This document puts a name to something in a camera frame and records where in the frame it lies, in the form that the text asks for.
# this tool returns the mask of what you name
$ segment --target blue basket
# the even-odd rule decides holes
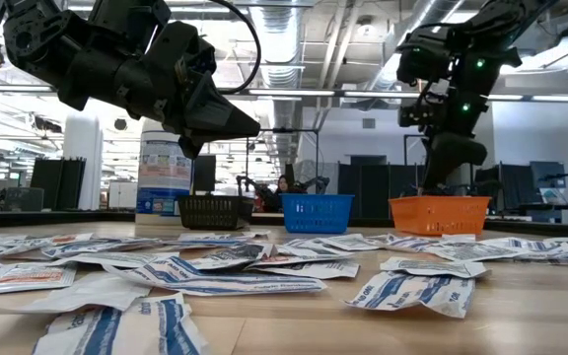
[[[284,224],[289,233],[334,233],[347,230],[353,195],[283,193]]]

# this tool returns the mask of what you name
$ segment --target black basket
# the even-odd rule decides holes
[[[238,196],[182,196],[178,210],[186,228],[237,230],[249,224],[253,200]]]

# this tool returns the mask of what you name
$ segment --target plastic basket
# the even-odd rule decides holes
[[[390,200],[395,228],[420,235],[481,234],[490,197],[419,196]]]
[[[253,200],[238,196],[182,196],[178,210],[184,227],[194,230],[237,230],[249,224]]]
[[[353,195],[283,193],[284,224],[289,233],[345,232]]]

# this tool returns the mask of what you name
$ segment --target table surface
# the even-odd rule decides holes
[[[313,235],[289,235],[281,227],[269,239],[283,243]],[[350,229],[373,236],[389,229]],[[106,235],[175,239],[178,227],[141,227],[132,223],[87,223],[0,229],[0,233]],[[483,238],[509,234],[484,232]],[[182,251],[190,259],[206,251]],[[488,262],[492,274],[477,281],[465,319],[451,319],[423,307],[398,312],[365,311],[345,306],[379,265],[392,255],[437,259],[428,253],[378,250],[356,253],[356,279],[327,280],[314,294],[195,297],[185,300],[214,354],[568,354],[568,266]],[[85,268],[102,272],[99,268]],[[77,278],[87,271],[78,272]],[[47,291],[1,295],[28,303]],[[172,292],[154,289],[151,296]],[[0,354],[30,354],[50,315],[0,316]]]

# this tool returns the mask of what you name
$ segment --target orange basket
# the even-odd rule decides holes
[[[418,196],[390,200],[395,228],[428,236],[481,234],[490,197]]]

